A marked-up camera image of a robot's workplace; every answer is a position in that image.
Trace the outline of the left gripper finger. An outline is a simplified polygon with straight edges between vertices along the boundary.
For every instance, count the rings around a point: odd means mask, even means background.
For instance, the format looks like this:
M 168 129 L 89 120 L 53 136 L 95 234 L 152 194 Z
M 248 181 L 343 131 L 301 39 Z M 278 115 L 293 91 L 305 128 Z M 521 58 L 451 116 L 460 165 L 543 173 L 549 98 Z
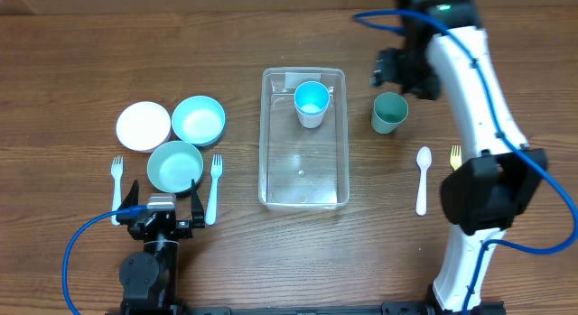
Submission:
M 205 212 L 196 190 L 197 182 L 191 180 L 191 223 L 193 228 L 205 228 Z
M 130 191 L 127 193 L 126 197 L 123 199 L 118 210 L 131 209 L 138 205 L 139 200 L 139 182 L 134 180 Z

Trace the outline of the green cup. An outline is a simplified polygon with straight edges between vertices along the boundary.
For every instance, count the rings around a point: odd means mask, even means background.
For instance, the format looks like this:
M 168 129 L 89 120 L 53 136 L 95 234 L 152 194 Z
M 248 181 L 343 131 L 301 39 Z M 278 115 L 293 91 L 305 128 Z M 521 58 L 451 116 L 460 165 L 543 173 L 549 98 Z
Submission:
M 374 101 L 371 126 L 379 134 L 392 133 L 403 123 L 409 112 L 406 100 L 393 92 L 378 95 Z

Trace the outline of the grey-green bowl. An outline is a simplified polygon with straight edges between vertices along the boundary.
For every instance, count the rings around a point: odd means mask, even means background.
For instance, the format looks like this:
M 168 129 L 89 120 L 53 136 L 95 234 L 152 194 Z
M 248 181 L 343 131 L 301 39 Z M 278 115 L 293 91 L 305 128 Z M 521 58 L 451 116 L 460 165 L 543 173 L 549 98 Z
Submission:
M 182 193 L 199 184 L 204 161 L 200 151 L 183 141 L 170 141 L 157 147 L 147 163 L 151 184 L 166 193 Z

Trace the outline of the light blue bowl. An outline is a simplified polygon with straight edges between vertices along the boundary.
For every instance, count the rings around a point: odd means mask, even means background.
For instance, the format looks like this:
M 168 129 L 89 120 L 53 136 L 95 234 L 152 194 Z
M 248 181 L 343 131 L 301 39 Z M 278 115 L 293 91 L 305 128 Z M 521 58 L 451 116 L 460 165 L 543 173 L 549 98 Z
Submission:
M 172 113 L 172 129 L 184 142 L 195 146 L 216 143 L 225 128 L 226 114 L 223 106 L 208 96 L 184 99 Z

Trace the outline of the blue cup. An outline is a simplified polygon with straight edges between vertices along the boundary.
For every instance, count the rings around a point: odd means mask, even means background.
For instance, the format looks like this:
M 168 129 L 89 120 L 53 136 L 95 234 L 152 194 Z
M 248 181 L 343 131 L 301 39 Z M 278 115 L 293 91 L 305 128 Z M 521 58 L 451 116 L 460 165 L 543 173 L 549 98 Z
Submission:
M 295 108 L 307 116 L 323 114 L 330 99 L 329 90 L 318 81 L 306 81 L 294 92 Z

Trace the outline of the pink cup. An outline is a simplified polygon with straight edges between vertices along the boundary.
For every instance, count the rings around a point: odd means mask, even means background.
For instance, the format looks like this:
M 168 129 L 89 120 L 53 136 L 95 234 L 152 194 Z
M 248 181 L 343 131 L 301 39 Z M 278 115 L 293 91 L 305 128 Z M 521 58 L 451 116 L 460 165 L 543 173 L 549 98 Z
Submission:
M 297 116 L 298 116 L 298 120 L 299 120 L 300 124 L 303 127 L 309 128 L 309 129 L 313 129 L 313 128 L 319 126 L 322 123 L 322 120 L 324 118 L 324 114 L 319 114 L 316 116 L 309 116 L 309 115 L 301 114 L 300 112 L 297 113 Z

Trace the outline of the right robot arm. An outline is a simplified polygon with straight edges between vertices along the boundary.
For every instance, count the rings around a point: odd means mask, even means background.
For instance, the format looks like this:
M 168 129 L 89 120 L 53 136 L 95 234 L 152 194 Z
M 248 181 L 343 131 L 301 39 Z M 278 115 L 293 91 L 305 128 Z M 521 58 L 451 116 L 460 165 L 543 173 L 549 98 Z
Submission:
M 487 34 L 473 0 L 396 0 L 403 48 L 379 53 L 372 83 L 400 85 L 420 99 L 448 96 L 464 153 L 443 180 L 443 213 L 451 223 L 442 269 L 423 314 L 503 314 L 484 302 L 481 286 L 497 242 L 523 214 L 542 180 L 545 150 L 532 149 L 508 110 L 494 72 Z

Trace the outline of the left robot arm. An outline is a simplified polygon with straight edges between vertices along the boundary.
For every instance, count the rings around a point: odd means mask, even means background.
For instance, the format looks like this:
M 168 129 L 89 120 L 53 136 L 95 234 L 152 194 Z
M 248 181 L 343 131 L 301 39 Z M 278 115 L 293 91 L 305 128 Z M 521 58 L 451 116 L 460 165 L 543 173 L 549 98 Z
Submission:
M 204 208 L 197 183 L 181 195 L 191 197 L 191 218 L 176 218 L 176 196 L 158 193 L 138 209 L 139 184 L 135 181 L 118 208 L 117 221 L 127 226 L 143 250 L 128 256 L 120 265 L 123 286 L 121 314 L 190 314 L 185 301 L 177 298 L 180 242 L 193 237 L 195 228 L 205 227 Z

